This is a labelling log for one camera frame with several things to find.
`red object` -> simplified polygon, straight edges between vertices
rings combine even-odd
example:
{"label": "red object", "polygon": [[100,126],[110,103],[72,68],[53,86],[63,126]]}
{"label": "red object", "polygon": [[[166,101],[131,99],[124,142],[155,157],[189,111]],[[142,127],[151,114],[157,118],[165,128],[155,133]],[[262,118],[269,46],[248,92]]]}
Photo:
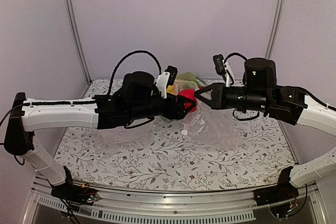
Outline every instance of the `red object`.
{"label": "red object", "polygon": [[[193,101],[196,101],[196,98],[195,98],[195,90],[193,90],[193,89],[185,89],[185,90],[182,90],[180,93],[178,93],[180,96],[182,96],[182,97],[187,97],[187,98],[189,98],[189,99],[191,99],[191,100],[193,100]],[[187,108],[189,108],[189,106],[191,106],[191,103],[190,102],[186,102],[185,103],[185,108],[187,109]],[[192,112],[195,112],[196,111],[196,106],[192,109],[192,110],[190,110],[190,113],[192,113]]]}

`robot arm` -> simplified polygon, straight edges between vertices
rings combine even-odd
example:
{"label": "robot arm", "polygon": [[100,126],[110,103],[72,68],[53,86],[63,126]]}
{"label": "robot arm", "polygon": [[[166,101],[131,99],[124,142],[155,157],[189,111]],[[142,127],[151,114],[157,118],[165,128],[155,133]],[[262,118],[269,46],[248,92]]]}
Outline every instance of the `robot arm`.
{"label": "robot arm", "polygon": [[88,127],[126,129],[138,119],[154,120],[161,115],[168,119],[182,119],[196,106],[196,102],[180,95],[167,94],[177,69],[168,67],[155,82],[146,72],[126,74],[122,87],[113,95],[67,101],[39,101],[18,93],[10,113],[4,147],[12,155],[29,162],[52,185],[51,194],[78,204],[91,204],[98,199],[96,191],[72,183],[70,171],[60,166],[34,137],[34,131],[55,127]]}
{"label": "robot arm", "polygon": [[[216,69],[220,64],[217,58],[218,56],[214,56]],[[228,87],[224,83],[213,83],[196,91],[195,97],[215,110],[263,112],[264,116],[270,118],[292,125],[313,127],[336,136],[336,109],[324,104],[303,88],[278,86],[273,61],[264,58],[246,60],[243,82],[243,87]],[[272,194],[267,194],[266,199],[262,192],[256,190],[257,203],[264,205],[291,198],[290,194],[298,195],[298,187],[334,172],[335,152],[336,147],[310,162],[283,169],[278,185]]]}

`yellow object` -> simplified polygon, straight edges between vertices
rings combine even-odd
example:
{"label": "yellow object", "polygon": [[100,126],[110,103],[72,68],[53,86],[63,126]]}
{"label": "yellow object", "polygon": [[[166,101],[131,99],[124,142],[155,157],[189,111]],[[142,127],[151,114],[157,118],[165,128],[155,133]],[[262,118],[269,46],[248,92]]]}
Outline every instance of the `yellow object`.
{"label": "yellow object", "polygon": [[175,89],[174,85],[168,86],[167,87],[167,93],[169,93],[169,94],[175,94],[174,93],[174,89]]}

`clear plastic bag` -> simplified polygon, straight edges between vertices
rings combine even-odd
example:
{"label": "clear plastic bag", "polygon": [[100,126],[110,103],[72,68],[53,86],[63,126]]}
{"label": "clear plastic bag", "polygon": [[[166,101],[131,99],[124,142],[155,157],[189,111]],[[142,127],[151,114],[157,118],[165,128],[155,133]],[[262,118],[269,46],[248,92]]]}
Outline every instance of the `clear plastic bag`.
{"label": "clear plastic bag", "polygon": [[212,110],[197,101],[197,111],[182,120],[183,137],[220,148],[235,148],[241,143],[231,110]]}
{"label": "clear plastic bag", "polygon": [[[142,123],[147,120],[148,119],[136,120],[134,124]],[[115,153],[125,148],[142,148],[150,141],[155,132],[155,127],[157,126],[155,120],[134,129],[116,127],[108,130],[91,130],[96,149]]]}

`green object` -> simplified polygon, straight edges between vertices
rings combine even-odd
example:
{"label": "green object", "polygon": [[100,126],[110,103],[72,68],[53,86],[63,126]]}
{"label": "green object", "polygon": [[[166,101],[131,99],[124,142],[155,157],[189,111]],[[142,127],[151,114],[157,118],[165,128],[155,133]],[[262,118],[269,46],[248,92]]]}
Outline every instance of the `green object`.
{"label": "green object", "polygon": [[192,72],[187,72],[187,73],[183,73],[178,75],[177,80],[183,80],[183,81],[192,81],[194,82],[198,87],[200,87],[200,83],[196,80],[196,75]]}

